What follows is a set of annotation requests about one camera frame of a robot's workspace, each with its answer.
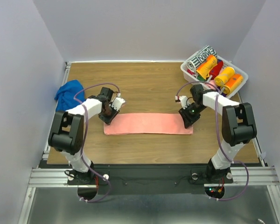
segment blue cloth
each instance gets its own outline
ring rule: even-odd
[[[56,111],[66,111],[78,106],[79,103],[74,100],[74,95],[82,89],[83,86],[78,80],[69,81],[65,85],[61,86],[54,98],[55,100],[58,100]],[[84,95],[84,92],[81,92],[77,95],[77,98],[84,102]]]

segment wooden tabletop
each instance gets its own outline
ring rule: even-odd
[[[68,81],[77,79],[84,88],[102,82],[115,83],[127,102],[120,113],[178,113],[181,105],[175,102],[175,94],[187,82],[180,66],[180,63],[74,63]],[[190,96],[190,87],[186,86],[180,95]],[[98,95],[100,89],[87,90],[85,96]],[[232,100],[239,101],[238,95]],[[86,155],[96,164],[207,163],[217,150],[215,112],[210,108],[201,112],[193,135],[106,136],[103,122],[94,117],[89,121],[84,147]],[[236,159],[258,162],[253,143],[243,147]],[[48,163],[68,162],[51,149]]]

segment metal frame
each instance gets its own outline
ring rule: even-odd
[[[68,185],[68,177],[64,174],[67,169],[32,169],[29,188],[63,188],[75,187]],[[248,167],[249,185],[260,186],[280,185],[276,169],[274,167]],[[226,183],[225,186],[245,186],[247,181],[246,170],[242,167],[231,167],[233,183]],[[217,186],[216,184],[205,184],[205,187]],[[79,185],[78,187],[95,188],[95,185]]]
[[[63,83],[67,82],[71,63],[66,62]],[[274,167],[266,167],[265,161],[261,158],[261,150],[257,138],[253,139],[253,144],[260,160],[262,167],[248,167],[249,170],[249,185],[266,185],[272,204],[280,223],[280,185],[277,172]],[[47,160],[49,156],[50,146],[46,142],[43,151],[43,160]],[[76,187],[67,184],[67,176],[64,174],[65,169],[32,169],[28,189],[26,192],[24,204],[21,210],[19,224],[26,224],[29,218],[36,188],[64,188]],[[231,168],[234,183],[226,184],[226,186],[243,186],[246,183],[246,171],[244,168]],[[213,186],[212,184],[205,184],[205,187]],[[95,185],[83,185],[79,187],[95,188]]]

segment wire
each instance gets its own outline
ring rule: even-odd
[[[118,87],[117,85],[115,85],[115,84],[113,84],[113,83],[100,83],[100,84],[96,84],[96,85],[89,86],[89,87],[87,87],[87,88],[85,88],[85,89],[83,89],[83,90],[77,92],[77,93],[75,94],[75,96],[74,96],[74,100],[77,101],[77,102],[79,102],[79,103],[82,105],[82,107],[84,108],[84,110],[85,110],[85,132],[84,132],[84,138],[83,138],[83,142],[82,142],[82,146],[81,146],[81,150],[80,150],[82,162],[85,164],[85,166],[86,166],[92,173],[94,173],[96,176],[98,176],[99,178],[101,178],[101,179],[103,179],[104,181],[106,181],[106,182],[108,183],[108,185],[109,185],[108,191],[107,191],[101,198],[99,198],[99,199],[96,199],[96,200],[87,200],[87,199],[84,199],[83,197],[79,197],[80,200],[82,200],[82,201],[84,201],[84,202],[86,202],[86,203],[99,202],[99,201],[103,200],[105,197],[107,197],[107,196],[109,195],[109,193],[110,193],[110,191],[111,191],[111,189],[112,189],[112,186],[111,186],[110,181],[107,180],[106,178],[104,178],[101,174],[99,174],[98,172],[96,172],[94,169],[92,169],[92,168],[87,164],[87,162],[85,161],[85,159],[84,159],[84,157],[83,157],[83,150],[84,150],[85,140],[86,140],[86,137],[87,137],[89,121],[88,121],[88,112],[87,112],[87,108],[86,108],[85,105],[82,104],[83,102],[82,102],[81,100],[77,99],[77,95],[79,95],[81,92],[84,92],[85,90],[88,90],[88,89],[90,89],[90,88],[93,88],[93,87],[96,87],[96,86],[100,86],[100,85],[107,85],[107,84],[108,84],[108,85],[113,85],[113,86],[115,86],[115,87],[117,88],[117,90],[118,90],[118,93],[120,93],[119,87]]]
[[[97,187],[97,190],[98,190],[98,176],[95,176],[95,186]]]
[[[76,178],[73,174],[70,174],[70,171],[68,169],[64,171],[64,174],[71,178],[74,178],[74,179]]]
[[[207,84],[207,85],[209,85],[209,86],[214,87],[214,88],[217,90],[217,92],[220,92],[220,90],[218,89],[218,87],[216,87],[215,85],[213,85],[213,84],[211,84],[211,83],[203,82],[203,81],[193,81],[193,82],[188,82],[188,83],[186,83],[185,85],[183,85],[183,86],[177,91],[176,96],[178,96],[179,92],[183,89],[183,87],[185,87],[186,85],[192,84],[192,83],[204,83],[204,84]]]
[[[234,197],[230,197],[230,198],[226,198],[226,199],[219,199],[219,198],[214,198],[218,201],[230,201],[230,200],[233,200],[233,199],[236,199],[238,197],[240,197],[246,190],[247,190],[247,187],[248,187],[248,183],[249,183],[249,171],[248,171],[248,168],[247,166],[242,162],[242,161],[232,161],[228,156],[227,154],[224,152],[223,148],[222,148],[222,145],[221,145],[221,140],[220,140],[220,133],[219,133],[219,113],[218,113],[218,98],[219,98],[219,95],[216,96],[216,101],[215,101],[215,116],[216,116],[216,132],[217,132],[217,141],[218,141],[218,144],[219,144],[219,148],[222,152],[222,154],[225,156],[225,158],[231,162],[231,163],[240,163],[243,165],[243,167],[245,168],[246,170],[246,173],[247,173],[247,181],[246,181],[246,185],[244,187],[244,189],[236,196]]]
[[[223,184],[224,184],[224,178],[222,177],[222,178],[219,180],[219,185],[216,187],[216,189],[218,189],[218,188],[220,187],[220,185],[221,185],[221,180],[223,180],[223,182],[222,182],[222,186],[223,186]]]
[[[111,102],[113,103],[114,102],[114,100],[118,97],[118,92],[117,91],[114,91],[113,93],[116,93],[116,96],[114,97],[114,99],[113,100],[111,100]]]
[[[222,190],[223,189],[223,187],[224,187],[224,178],[222,177],[222,181],[223,181],[223,184],[222,184],[222,187],[220,188],[220,190]]]
[[[188,180],[191,176],[182,176],[175,181],[175,186],[177,187],[182,180]]]

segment black and white striped fabric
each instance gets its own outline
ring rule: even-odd
[[[209,55],[217,56],[216,51],[210,46],[206,45],[204,48],[200,49],[197,54],[191,58],[188,62],[188,68],[196,73],[196,69],[207,59]]]

